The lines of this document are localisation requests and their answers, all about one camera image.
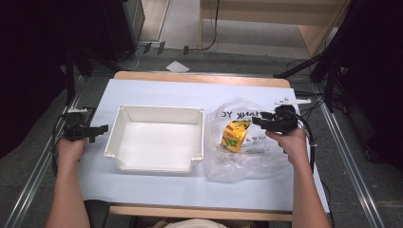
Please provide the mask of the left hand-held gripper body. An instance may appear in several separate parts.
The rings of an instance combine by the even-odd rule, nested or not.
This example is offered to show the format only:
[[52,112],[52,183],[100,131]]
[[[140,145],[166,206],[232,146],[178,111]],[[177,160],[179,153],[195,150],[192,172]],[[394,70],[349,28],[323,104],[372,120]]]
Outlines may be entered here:
[[87,113],[87,108],[71,108],[64,115],[63,136],[67,140],[74,142],[83,138],[89,138]]

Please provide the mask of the person's light clothing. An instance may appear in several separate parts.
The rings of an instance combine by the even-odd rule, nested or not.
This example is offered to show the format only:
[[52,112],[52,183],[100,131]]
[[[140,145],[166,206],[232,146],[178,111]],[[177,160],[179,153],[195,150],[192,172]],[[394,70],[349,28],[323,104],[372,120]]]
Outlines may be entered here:
[[192,218],[184,221],[169,223],[164,228],[227,228],[225,225],[201,218]]

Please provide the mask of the black metal stand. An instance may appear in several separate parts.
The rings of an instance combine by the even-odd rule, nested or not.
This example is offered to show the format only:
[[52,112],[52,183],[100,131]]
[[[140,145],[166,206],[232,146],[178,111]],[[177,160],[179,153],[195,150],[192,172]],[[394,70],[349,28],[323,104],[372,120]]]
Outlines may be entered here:
[[71,105],[73,98],[76,96],[74,68],[77,68],[82,76],[90,76],[93,71],[90,61],[95,60],[113,72],[122,70],[120,67],[98,55],[95,51],[78,45],[65,45],[65,60],[67,82],[66,105]]

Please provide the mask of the white table mat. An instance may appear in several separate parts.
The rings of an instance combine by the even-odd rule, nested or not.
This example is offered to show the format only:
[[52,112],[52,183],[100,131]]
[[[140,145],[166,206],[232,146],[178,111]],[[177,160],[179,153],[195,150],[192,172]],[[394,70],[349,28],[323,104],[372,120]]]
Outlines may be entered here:
[[108,124],[109,130],[86,146],[80,160],[84,198],[154,206],[291,212],[292,167],[273,178],[222,183],[205,176],[203,160],[189,173],[125,172],[104,156],[122,105],[202,108],[205,122],[207,114],[229,101],[234,92],[265,109],[274,107],[277,100],[295,96],[293,89],[281,87],[110,80],[92,121],[95,125]]

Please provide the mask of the wooden table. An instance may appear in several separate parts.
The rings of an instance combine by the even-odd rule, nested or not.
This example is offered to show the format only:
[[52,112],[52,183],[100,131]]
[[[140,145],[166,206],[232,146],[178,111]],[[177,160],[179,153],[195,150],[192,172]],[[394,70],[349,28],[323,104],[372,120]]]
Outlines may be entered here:
[[[247,78],[225,75],[209,74],[186,74],[168,72],[128,72],[120,71],[115,74],[118,80],[145,80],[158,82],[180,82],[198,84],[223,84],[236,86],[266,86],[290,88],[290,83],[284,79],[273,78]],[[202,207],[181,207],[166,205],[141,205],[127,203],[112,203],[110,214],[146,216],[146,217],[169,217],[169,218],[203,218],[203,219],[240,219],[260,221],[290,221],[290,212],[263,211],[247,209],[220,209]]]

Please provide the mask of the metal floor rail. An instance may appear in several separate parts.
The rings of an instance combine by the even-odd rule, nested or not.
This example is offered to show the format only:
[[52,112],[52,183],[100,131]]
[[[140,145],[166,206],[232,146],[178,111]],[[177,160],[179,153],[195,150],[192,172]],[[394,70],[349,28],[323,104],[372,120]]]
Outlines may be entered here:
[[[62,131],[63,120],[57,118],[56,122],[53,124],[52,129],[55,131],[55,135],[58,136]],[[39,186],[47,173],[48,168],[52,162],[51,149],[53,148],[54,134],[51,134],[48,138],[47,144],[44,147],[41,156],[39,157],[37,163],[35,164],[29,179],[23,187],[23,190],[18,196],[13,209],[4,225],[4,228],[19,228],[22,221],[39,189]]]
[[309,124],[317,141],[316,163],[335,228],[386,228],[340,121],[317,98]]

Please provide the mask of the white plastic bin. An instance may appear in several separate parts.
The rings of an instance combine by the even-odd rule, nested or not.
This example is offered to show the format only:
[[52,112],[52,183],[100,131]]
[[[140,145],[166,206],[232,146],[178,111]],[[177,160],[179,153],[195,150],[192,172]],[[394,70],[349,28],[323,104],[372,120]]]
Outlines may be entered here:
[[189,173],[201,162],[204,110],[122,105],[104,156],[125,172]]

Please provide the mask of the clear plastic bag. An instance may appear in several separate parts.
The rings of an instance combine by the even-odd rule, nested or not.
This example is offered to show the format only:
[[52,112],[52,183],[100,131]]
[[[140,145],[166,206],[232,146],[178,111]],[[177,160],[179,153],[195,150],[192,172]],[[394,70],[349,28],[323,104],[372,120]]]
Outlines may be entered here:
[[[291,169],[288,157],[278,144],[265,135],[252,118],[260,118],[263,107],[252,101],[236,98],[221,104],[208,113],[204,130],[205,176],[215,182],[236,182],[268,179]],[[230,124],[246,122],[247,134],[239,152],[228,146],[233,141],[222,141],[224,128]]]

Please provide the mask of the black chair seat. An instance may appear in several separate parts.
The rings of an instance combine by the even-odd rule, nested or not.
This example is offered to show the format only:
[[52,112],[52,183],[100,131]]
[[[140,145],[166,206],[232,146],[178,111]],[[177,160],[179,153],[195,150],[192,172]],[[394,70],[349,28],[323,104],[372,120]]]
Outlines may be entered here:
[[84,205],[90,228],[105,228],[110,209],[109,203],[99,199],[88,199],[84,201]]

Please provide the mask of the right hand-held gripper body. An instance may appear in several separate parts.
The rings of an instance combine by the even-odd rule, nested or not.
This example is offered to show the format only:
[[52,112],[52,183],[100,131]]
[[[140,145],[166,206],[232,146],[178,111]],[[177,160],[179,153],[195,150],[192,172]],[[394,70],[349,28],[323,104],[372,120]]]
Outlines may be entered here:
[[306,131],[310,131],[310,126],[296,110],[296,105],[307,105],[311,102],[310,99],[289,99],[275,101],[275,120],[279,121],[281,134],[288,134],[299,126],[302,126]]

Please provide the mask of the white paper sheet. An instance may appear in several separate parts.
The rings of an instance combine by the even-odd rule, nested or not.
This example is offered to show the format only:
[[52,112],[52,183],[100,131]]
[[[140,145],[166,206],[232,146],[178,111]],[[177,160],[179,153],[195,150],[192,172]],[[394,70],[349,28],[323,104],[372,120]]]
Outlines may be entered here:
[[187,72],[189,70],[189,67],[174,61],[171,64],[169,64],[166,67],[167,70],[169,70],[170,72]]

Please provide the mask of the black tripod stand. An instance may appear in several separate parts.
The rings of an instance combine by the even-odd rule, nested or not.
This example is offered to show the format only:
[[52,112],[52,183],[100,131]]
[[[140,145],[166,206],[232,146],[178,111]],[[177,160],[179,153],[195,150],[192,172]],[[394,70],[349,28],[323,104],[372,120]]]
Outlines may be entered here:
[[325,76],[328,76],[327,85],[325,86],[324,100],[327,108],[331,113],[334,112],[332,99],[334,93],[334,84],[336,81],[336,73],[340,66],[341,60],[339,56],[347,48],[349,43],[349,35],[354,30],[355,21],[366,0],[349,0],[347,12],[341,25],[330,42],[319,54],[311,57],[309,60],[298,64],[282,73],[274,75],[277,79],[286,79],[297,72],[308,68],[311,65],[316,65],[311,73],[310,79],[313,83],[319,83]]

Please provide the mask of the person's left hand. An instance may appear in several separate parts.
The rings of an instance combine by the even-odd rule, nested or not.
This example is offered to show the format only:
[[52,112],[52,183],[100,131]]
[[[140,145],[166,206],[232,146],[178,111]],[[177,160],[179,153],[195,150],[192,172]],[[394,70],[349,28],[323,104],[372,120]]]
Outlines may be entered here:
[[62,138],[57,143],[58,162],[61,166],[76,164],[86,150],[86,139],[69,141]]

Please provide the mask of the yellow snack packet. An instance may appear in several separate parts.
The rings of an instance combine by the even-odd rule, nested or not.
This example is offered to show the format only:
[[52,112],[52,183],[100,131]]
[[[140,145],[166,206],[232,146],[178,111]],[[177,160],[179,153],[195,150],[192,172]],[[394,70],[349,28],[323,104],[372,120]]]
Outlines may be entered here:
[[222,132],[221,145],[238,153],[248,133],[250,121],[232,121],[227,124]]

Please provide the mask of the person's right hand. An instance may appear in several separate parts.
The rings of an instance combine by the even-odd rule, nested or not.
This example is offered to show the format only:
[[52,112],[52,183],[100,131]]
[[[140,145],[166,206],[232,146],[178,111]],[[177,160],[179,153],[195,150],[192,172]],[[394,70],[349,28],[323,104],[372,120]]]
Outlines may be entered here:
[[265,135],[278,143],[288,155],[288,160],[292,165],[309,163],[306,134],[301,128],[296,128],[288,134],[266,131]]

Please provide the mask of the black cabinet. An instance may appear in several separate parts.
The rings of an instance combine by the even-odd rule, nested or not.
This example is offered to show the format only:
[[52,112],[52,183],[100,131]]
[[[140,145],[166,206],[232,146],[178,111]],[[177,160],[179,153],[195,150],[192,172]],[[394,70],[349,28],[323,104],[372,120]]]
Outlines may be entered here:
[[110,37],[111,59],[122,61],[135,51],[144,26],[142,0],[102,0]]

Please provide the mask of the wooden shelf unit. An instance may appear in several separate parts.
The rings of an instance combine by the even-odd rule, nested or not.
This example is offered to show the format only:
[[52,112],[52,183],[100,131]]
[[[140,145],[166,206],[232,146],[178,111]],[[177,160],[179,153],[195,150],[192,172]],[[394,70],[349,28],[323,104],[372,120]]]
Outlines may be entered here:
[[352,0],[199,0],[202,20],[297,25],[311,57],[318,55],[331,31],[344,20]]

